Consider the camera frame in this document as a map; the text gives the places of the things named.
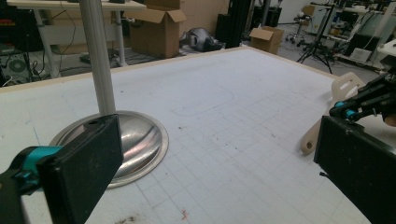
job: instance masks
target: desk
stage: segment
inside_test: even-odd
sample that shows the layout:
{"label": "desk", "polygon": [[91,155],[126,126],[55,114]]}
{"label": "desk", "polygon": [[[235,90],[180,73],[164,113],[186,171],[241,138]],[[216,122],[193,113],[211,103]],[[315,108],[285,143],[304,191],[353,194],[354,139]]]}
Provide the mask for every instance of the desk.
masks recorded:
{"label": "desk", "polygon": [[[59,69],[55,65],[55,61],[52,57],[52,52],[50,50],[51,44],[56,44],[57,41],[62,41],[61,38],[55,38],[50,40],[46,32],[59,32],[59,27],[52,27],[53,29],[48,29],[42,21],[42,18],[39,13],[39,9],[70,9],[70,10],[79,10],[79,3],[69,3],[67,1],[36,1],[36,0],[7,0],[7,4],[9,6],[14,6],[20,9],[33,9],[35,12],[35,19],[37,21],[38,31],[40,33],[41,39],[43,41],[44,51],[49,59],[49,67],[50,67],[50,74],[52,78],[59,76]],[[111,10],[115,11],[116,14],[116,37],[119,42],[119,56],[120,66],[125,66],[127,63],[125,62],[124,56],[124,46],[123,46],[123,37],[122,37],[122,26],[120,20],[120,11],[121,10],[142,10],[145,9],[146,6],[136,3],[134,1],[130,1],[125,4],[115,4],[109,3],[108,1],[102,1],[102,9],[103,10]]]}
{"label": "desk", "polygon": [[[115,68],[112,80],[117,109],[156,118],[169,149],[150,174],[107,190],[87,223],[369,223],[300,153],[332,76],[238,48]],[[97,113],[91,74],[1,88],[0,105],[0,173]],[[32,223],[50,223],[42,192],[23,200]]]}
{"label": "desk", "polygon": [[396,47],[393,47],[393,45],[395,45],[395,44],[396,44],[396,39],[384,44],[383,48],[378,47],[377,50],[378,50],[378,52],[385,53],[387,55],[396,57]]}

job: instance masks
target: table leg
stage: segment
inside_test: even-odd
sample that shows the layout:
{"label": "table leg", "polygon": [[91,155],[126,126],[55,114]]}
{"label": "table leg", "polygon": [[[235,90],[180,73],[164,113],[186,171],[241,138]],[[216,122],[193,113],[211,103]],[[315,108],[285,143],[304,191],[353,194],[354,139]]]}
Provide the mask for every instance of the table leg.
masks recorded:
{"label": "table leg", "polygon": [[115,11],[116,13],[116,26],[117,26],[117,40],[119,41],[119,66],[127,66],[128,64],[125,62],[125,51],[123,46],[123,35],[122,35],[122,23],[121,23],[121,14],[119,11]]}
{"label": "table leg", "polygon": [[43,42],[44,51],[49,60],[50,76],[52,78],[56,78],[59,76],[59,68],[55,64],[55,61],[53,60],[52,51],[50,50],[50,45],[47,41],[47,37],[44,32],[44,23],[41,20],[40,12],[38,11],[38,9],[34,9],[34,13],[35,13],[35,21],[37,22],[38,32],[40,33],[41,41]]}

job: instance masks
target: white wall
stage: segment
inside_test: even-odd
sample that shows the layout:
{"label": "white wall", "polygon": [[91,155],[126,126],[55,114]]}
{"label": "white wall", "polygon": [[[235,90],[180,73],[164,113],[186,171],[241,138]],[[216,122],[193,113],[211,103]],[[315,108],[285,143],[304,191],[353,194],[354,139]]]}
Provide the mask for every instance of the white wall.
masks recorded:
{"label": "white wall", "polygon": [[[279,23],[293,22],[294,17],[297,16],[297,13],[310,2],[324,4],[327,2],[327,0],[283,0],[282,4],[280,5],[280,7],[282,7],[282,12],[280,14]],[[277,0],[271,0],[270,6],[273,6],[276,3]],[[256,0],[256,5],[260,5],[259,0]]]}

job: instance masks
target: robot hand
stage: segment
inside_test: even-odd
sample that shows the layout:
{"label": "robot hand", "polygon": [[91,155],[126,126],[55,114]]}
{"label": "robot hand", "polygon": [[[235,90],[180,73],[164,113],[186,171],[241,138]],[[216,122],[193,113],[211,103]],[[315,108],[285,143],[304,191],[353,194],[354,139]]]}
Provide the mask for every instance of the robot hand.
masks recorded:
{"label": "robot hand", "polygon": [[337,102],[329,113],[352,122],[381,114],[388,125],[396,126],[396,75],[386,74],[367,83],[357,95]]}
{"label": "robot hand", "polygon": [[0,222],[29,223],[21,196],[42,188],[54,223],[84,223],[122,165],[118,115],[84,124],[64,147],[28,147],[0,174]]}

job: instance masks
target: floor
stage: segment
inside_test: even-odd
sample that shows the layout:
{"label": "floor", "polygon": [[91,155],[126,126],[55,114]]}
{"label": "floor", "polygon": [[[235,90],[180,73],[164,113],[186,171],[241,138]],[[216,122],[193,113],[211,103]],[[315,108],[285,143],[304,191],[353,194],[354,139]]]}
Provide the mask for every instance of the floor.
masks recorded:
{"label": "floor", "polygon": [[[292,61],[297,61],[304,54],[303,47],[297,47],[295,44],[291,44],[289,41],[285,41],[286,35],[295,33],[295,31],[298,28],[297,24],[279,25],[277,28],[285,31],[281,47],[278,51],[278,55]],[[307,35],[306,39],[307,42],[311,42],[314,39],[314,36]],[[188,47],[184,47],[180,49],[180,54],[178,56],[181,57],[196,53],[199,52],[194,51],[193,49],[190,49]],[[61,73],[59,76],[66,77],[66,76],[72,76],[76,74],[90,72],[91,66],[88,63],[83,63],[80,61],[79,57],[83,55],[87,55],[87,53],[73,54],[73,55],[54,54],[55,61],[61,67]],[[128,64],[146,63],[146,62],[160,60],[159,58],[133,52],[131,49],[128,48],[125,50],[125,57],[126,57],[126,62]],[[32,62],[38,61],[39,66],[37,67],[37,70],[40,70],[40,65],[42,64],[42,52],[31,53],[30,58]],[[318,60],[313,59],[312,57],[307,58],[304,61],[304,64],[317,68],[321,71],[329,72],[329,69],[325,64],[323,64]],[[110,60],[110,65],[111,67],[117,67],[116,60],[115,59]],[[332,63],[331,68],[332,68],[332,72],[337,76],[341,76],[347,72],[353,72],[358,77],[360,77],[364,82],[368,82],[378,77],[378,73],[376,71],[358,66],[355,63],[336,61]],[[46,69],[43,72],[43,74],[45,74],[46,71],[49,71],[48,65],[46,65]],[[42,78],[49,78],[48,75],[41,75],[41,76]]]}

